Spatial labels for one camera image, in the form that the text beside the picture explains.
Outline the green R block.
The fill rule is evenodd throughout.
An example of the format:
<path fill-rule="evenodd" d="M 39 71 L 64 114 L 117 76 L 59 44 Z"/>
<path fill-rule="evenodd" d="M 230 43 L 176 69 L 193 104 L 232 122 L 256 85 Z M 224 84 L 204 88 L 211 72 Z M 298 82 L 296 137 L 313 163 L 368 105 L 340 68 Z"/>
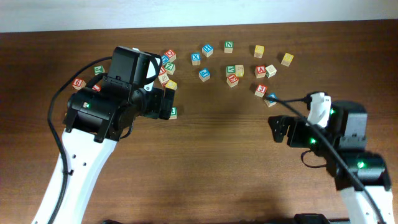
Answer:
<path fill-rule="evenodd" d="M 170 119 L 177 119 L 177 108 L 173 107 L 170 113 Z"/>

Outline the yellow S block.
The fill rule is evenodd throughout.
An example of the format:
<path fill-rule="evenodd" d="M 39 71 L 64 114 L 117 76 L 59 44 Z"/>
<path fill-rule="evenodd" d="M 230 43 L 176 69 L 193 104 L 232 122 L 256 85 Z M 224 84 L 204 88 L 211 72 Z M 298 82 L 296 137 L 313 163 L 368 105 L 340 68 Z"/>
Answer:
<path fill-rule="evenodd" d="M 262 58 L 265 47 L 263 45 L 256 45 L 254 48 L 254 57 Z"/>

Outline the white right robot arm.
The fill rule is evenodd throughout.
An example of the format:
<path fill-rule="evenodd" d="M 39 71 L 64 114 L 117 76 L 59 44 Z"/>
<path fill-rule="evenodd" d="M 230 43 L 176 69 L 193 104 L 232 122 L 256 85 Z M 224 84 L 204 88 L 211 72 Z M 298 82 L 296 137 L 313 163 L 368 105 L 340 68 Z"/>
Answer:
<path fill-rule="evenodd" d="M 328 98 L 306 100 L 304 116 L 289 101 L 281 104 L 294 116 L 271 116 L 275 142 L 305 148 L 325 160 L 337 192 L 348 211 L 350 223 L 394 223 L 392 183 L 385 160 L 367 151 L 368 114 L 363 105 Z"/>

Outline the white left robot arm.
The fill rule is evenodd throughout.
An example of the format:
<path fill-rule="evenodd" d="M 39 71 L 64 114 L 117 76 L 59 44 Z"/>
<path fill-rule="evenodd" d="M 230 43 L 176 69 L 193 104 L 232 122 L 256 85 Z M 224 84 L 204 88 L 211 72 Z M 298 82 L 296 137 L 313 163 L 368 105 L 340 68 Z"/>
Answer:
<path fill-rule="evenodd" d="M 168 120 L 175 90 L 155 88 L 164 58 L 138 49 L 116 47 L 109 72 L 100 73 L 72 94 L 59 136 L 47 122 L 60 151 L 33 223 L 81 223 L 97 178 L 139 116 Z"/>

